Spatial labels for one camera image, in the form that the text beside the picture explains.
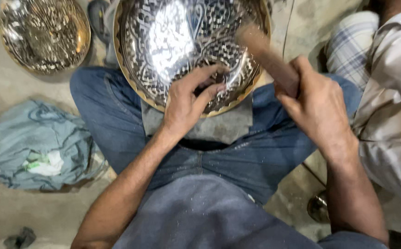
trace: concrete floor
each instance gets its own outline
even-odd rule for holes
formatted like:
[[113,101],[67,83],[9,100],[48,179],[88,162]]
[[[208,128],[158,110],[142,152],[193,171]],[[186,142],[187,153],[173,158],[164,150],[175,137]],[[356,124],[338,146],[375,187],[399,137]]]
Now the concrete floor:
[[[79,2],[85,7],[85,1]],[[285,60],[304,54],[319,69],[317,54],[333,25],[358,9],[361,0],[274,0],[272,3],[273,30],[278,34],[273,44],[282,50],[285,42]],[[104,53],[104,46],[95,39],[89,64],[101,65]],[[0,113],[25,99],[41,98],[78,114],[68,81],[69,74],[53,79],[30,75],[9,58],[0,41]],[[307,159],[307,164],[320,180],[326,182],[325,161],[318,151]],[[0,184],[0,248],[4,248],[2,241],[7,236],[17,234],[23,226],[33,228],[37,235],[32,249],[69,248],[88,207],[111,179],[110,172],[103,172],[91,182],[60,193],[10,190]],[[330,227],[314,222],[308,216],[306,206],[308,200],[323,189],[325,186],[316,177],[299,166],[283,179],[265,210],[312,240],[319,240],[330,233]],[[378,193],[388,228],[400,229],[401,199],[384,190],[378,190]]]

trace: man's left hand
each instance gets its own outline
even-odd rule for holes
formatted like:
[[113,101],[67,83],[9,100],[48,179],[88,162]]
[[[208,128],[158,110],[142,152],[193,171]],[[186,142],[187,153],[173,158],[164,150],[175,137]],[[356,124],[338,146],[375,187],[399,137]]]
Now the man's left hand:
[[176,142],[191,130],[216,94],[225,90],[225,84],[219,83],[210,85],[198,97],[194,95],[194,90],[211,82],[210,77],[217,71],[227,72],[229,69],[223,65],[196,68],[171,84],[161,130],[171,134]]

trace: beige shirt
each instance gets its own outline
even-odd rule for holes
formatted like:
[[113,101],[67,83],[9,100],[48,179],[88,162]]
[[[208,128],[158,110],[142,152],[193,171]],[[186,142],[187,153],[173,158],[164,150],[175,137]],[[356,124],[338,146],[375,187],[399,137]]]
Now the beige shirt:
[[370,178],[401,195],[401,14],[374,37],[371,78],[354,119]]

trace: plaid fabric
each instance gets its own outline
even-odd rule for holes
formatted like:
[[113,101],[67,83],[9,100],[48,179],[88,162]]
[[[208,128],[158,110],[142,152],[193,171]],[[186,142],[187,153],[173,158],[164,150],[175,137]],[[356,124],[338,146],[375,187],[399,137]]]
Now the plaid fabric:
[[325,47],[328,71],[352,81],[362,92],[370,77],[368,52],[378,28],[376,13],[352,14],[335,27]]

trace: engraved metal bowl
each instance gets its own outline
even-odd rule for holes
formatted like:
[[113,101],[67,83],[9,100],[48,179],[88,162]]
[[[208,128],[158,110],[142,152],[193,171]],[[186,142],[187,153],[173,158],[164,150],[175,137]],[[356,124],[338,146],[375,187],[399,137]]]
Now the engraved metal bowl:
[[198,66],[227,65],[227,88],[202,115],[214,116],[241,102],[262,72],[235,41],[246,20],[270,37],[265,0],[124,0],[115,14],[117,59],[136,93],[160,111],[171,82]]
[[42,75],[77,67],[91,42],[87,16],[74,0],[6,0],[0,36],[18,65]]

